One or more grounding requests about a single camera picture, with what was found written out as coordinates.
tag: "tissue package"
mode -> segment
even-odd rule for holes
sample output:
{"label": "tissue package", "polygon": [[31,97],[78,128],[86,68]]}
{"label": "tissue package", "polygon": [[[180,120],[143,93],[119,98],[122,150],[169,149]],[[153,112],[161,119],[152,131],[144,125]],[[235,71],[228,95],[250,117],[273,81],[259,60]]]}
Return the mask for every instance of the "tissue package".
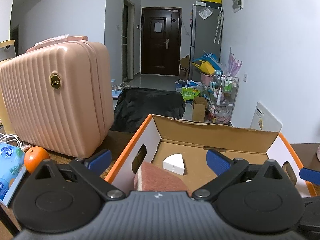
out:
{"label": "tissue package", "polygon": [[8,206],[26,168],[24,152],[15,146],[0,143],[0,202]]}

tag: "pink basket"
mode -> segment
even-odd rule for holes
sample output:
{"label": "pink basket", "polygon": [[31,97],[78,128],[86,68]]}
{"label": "pink basket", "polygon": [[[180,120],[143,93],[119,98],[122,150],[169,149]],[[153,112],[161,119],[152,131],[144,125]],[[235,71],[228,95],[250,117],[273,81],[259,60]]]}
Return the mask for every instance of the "pink basket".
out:
{"label": "pink basket", "polygon": [[201,82],[206,86],[210,86],[210,82],[213,80],[212,76],[201,73]]}

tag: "paper notice on door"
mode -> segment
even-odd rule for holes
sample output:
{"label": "paper notice on door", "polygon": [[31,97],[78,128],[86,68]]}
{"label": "paper notice on door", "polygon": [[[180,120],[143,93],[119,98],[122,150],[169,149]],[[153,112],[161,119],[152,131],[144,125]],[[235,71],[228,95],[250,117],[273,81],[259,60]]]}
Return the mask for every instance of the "paper notice on door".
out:
{"label": "paper notice on door", "polygon": [[155,33],[162,32],[162,23],[155,23]]}

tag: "refrigerator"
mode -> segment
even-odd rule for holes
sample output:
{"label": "refrigerator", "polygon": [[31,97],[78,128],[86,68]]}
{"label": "refrigerator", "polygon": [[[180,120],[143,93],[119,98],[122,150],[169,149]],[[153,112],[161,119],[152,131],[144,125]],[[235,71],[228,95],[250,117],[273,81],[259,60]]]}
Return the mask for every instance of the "refrigerator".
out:
{"label": "refrigerator", "polygon": [[190,72],[189,80],[201,82],[201,73],[200,71],[191,64],[194,59],[200,58],[203,56],[205,51],[210,54],[213,53],[217,56],[218,61],[220,62],[220,51],[221,51],[221,40],[218,44],[219,32],[217,35],[217,40],[215,43],[214,37],[216,34],[216,29],[218,25],[218,16],[220,13],[219,9],[212,8],[213,14],[210,15],[207,19],[202,19],[199,15],[199,11],[204,8],[201,5],[193,5],[192,7],[192,23],[191,23],[191,48],[190,48]]}

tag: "wall outlet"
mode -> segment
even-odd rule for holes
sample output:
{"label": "wall outlet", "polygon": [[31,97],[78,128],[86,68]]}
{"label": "wall outlet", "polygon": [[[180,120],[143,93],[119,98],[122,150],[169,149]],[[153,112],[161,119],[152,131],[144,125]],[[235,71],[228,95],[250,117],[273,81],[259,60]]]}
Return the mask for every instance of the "wall outlet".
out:
{"label": "wall outlet", "polygon": [[244,73],[243,81],[246,83],[248,82],[248,74],[247,73]]}

